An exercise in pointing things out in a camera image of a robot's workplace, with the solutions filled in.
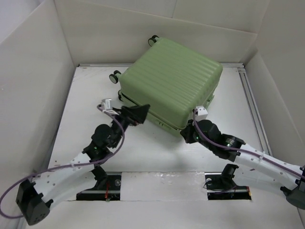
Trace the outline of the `green suitcase blue lining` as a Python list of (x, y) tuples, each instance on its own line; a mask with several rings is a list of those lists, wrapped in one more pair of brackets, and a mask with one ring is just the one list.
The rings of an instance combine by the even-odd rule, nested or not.
[(197, 106), (207, 108), (223, 71), (221, 63), (164, 37), (153, 35), (150, 48), (124, 72), (110, 74), (119, 83), (126, 106), (150, 105), (147, 119), (175, 137)]

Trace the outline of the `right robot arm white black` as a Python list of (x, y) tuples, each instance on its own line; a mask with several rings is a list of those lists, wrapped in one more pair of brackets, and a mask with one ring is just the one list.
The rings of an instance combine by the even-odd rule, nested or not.
[(209, 120), (189, 120), (180, 132), (188, 144), (199, 143), (215, 156), (228, 160), (220, 176), (221, 184), (250, 186), (283, 196), (288, 203), (305, 208), (305, 169), (279, 160), (251, 147), (244, 140), (223, 134)]

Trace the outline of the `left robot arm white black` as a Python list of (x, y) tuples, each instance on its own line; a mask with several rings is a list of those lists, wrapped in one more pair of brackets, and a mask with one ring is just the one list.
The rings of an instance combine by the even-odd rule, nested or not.
[(104, 101), (97, 108), (112, 119), (110, 125), (97, 126), (89, 145), (69, 163), (45, 170), (46, 178), (27, 178), (20, 183), (16, 203), (29, 226), (44, 220), (56, 205), (70, 195), (90, 185), (95, 189), (103, 188), (107, 173), (102, 164), (120, 151), (129, 126), (144, 123), (150, 105), (114, 108)]

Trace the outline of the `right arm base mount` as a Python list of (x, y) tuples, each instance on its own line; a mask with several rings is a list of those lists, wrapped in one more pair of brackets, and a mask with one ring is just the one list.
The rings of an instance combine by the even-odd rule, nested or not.
[(247, 186), (238, 186), (233, 178), (237, 165), (227, 164), (222, 172), (205, 172), (203, 189), (207, 191), (208, 200), (252, 200)]

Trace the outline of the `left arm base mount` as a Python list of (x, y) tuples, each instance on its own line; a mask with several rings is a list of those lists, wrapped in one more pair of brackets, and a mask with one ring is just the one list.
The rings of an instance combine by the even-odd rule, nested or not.
[(121, 200), (122, 172), (105, 172), (103, 168), (93, 170), (95, 185), (77, 193), (77, 201)]

